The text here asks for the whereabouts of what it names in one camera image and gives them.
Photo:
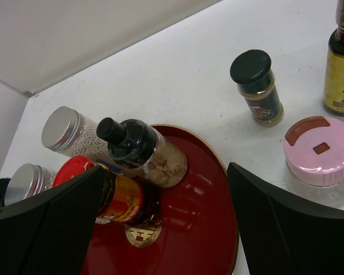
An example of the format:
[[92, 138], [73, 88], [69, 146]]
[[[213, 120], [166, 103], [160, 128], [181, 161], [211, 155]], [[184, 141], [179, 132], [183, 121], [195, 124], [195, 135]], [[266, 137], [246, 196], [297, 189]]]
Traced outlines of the yellow-label sesame oil bottle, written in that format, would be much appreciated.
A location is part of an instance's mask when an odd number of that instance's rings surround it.
[[338, 1], [337, 28], [328, 41], [323, 104], [332, 113], [344, 116], [344, 0]]

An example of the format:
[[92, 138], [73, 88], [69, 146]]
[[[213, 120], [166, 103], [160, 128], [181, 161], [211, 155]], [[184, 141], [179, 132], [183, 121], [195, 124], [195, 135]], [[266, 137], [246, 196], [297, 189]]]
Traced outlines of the black-cap grinder bottle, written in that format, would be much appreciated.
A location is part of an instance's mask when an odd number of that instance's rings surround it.
[[106, 117], [96, 129], [115, 163], [162, 188], [177, 185], [186, 175], [187, 156], [159, 131], [138, 119], [121, 123]]

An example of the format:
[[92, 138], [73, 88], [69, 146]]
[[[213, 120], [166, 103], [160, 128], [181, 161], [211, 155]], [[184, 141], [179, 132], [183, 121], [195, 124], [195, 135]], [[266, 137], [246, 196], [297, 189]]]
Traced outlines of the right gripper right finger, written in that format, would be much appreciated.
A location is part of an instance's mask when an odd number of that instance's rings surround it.
[[236, 163], [227, 175], [250, 274], [344, 274], [344, 210], [299, 197]]

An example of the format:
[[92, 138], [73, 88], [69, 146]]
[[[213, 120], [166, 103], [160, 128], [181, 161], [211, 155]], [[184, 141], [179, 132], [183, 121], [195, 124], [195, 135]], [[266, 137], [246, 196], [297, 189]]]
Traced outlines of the small black-cap spice jar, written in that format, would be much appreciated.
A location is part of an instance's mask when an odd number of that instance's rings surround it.
[[237, 56], [229, 70], [254, 121], [267, 126], [278, 124], [284, 116], [271, 66], [272, 60], [267, 52], [251, 49]]

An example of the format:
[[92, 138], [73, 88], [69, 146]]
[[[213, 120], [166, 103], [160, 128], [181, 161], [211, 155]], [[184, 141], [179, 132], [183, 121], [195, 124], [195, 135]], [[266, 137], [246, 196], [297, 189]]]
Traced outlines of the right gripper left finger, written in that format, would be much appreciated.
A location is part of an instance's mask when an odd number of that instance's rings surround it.
[[81, 274], [105, 180], [96, 166], [0, 208], [0, 274]]

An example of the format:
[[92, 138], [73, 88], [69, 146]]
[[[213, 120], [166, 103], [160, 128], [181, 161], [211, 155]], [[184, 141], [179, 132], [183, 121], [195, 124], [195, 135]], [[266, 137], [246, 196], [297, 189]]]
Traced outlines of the pink-lid spice jar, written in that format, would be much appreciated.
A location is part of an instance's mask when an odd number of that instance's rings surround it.
[[326, 206], [344, 205], [344, 122], [302, 119], [286, 132], [283, 151], [292, 193]]

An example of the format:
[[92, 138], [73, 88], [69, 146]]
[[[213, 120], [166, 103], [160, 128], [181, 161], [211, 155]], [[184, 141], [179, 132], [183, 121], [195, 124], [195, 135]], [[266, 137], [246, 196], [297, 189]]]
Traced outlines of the red-lid chili sauce jar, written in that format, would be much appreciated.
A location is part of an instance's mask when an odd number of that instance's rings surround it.
[[161, 222], [160, 192], [148, 183], [139, 183], [122, 174], [116, 174], [105, 163], [94, 162], [85, 156], [70, 158], [58, 171], [53, 186], [56, 187], [83, 172], [101, 166], [106, 173], [97, 224], [110, 222], [130, 226], [158, 225]]

